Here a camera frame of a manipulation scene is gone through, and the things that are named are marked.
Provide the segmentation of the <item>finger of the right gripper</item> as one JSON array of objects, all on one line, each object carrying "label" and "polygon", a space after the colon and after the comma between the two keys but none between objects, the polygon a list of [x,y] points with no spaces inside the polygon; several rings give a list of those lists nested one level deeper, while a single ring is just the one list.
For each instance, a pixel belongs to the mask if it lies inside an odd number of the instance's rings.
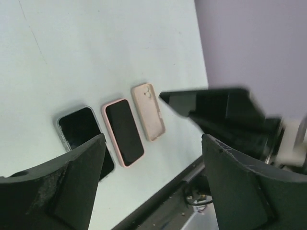
[{"label": "finger of the right gripper", "polygon": [[159,97],[177,114],[194,113],[213,120],[264,120],[249,90],[240,87],[161,92]]}]

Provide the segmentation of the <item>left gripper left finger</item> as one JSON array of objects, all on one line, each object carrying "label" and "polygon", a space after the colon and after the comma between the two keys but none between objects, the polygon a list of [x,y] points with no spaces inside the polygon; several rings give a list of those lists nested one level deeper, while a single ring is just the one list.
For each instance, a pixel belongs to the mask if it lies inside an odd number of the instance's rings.
[{"label": "left gripper left finger", "polygon": [[99,134],[38,166],[0,178],[2,230],[86,230],[105,158]]}]

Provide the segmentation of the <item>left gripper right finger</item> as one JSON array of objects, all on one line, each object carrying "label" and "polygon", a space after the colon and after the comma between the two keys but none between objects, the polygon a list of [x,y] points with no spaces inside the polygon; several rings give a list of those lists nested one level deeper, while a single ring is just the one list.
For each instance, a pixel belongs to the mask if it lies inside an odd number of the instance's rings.
[{"label": "left gripper right finger", "polygon": [[202,154],[221,230],[305,230],[307,177],[265,164],[209,135]]}]

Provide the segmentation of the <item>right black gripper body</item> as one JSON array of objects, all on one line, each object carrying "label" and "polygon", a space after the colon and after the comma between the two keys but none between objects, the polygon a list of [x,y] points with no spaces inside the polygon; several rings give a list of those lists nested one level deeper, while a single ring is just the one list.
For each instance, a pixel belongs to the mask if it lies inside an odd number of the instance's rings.
[{"label": "right black gripper body", "polygon": [[190,113],[189,118],[201,130],[222,143],[265,163],[271,163],[277,156],[284,135],[280,117],[269,117],[255,127],[224,121],[213,121]]}]

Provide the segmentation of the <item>beige magsafe phone case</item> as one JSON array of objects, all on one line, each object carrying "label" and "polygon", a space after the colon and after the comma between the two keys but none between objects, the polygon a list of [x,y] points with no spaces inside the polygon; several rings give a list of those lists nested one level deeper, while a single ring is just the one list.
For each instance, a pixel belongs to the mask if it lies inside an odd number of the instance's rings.
[{"label": "beige magsafe phone case", "polygon": [[165,124],[153,85],[145,83],[135,86],[131,95],[146,139],[151,142],[157,140],[165,133]]}]

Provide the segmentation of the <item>blue phone black screen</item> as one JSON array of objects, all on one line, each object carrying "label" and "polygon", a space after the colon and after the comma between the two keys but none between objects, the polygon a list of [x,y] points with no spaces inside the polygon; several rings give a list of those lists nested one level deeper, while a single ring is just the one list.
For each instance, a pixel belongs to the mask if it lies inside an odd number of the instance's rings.
[{"label": "blue phone black screen", "polygon": [[111,102],[103,108],[103,116],[121,165],[131,166],[144,155],[144,148],[130,103],[126,99]]}]

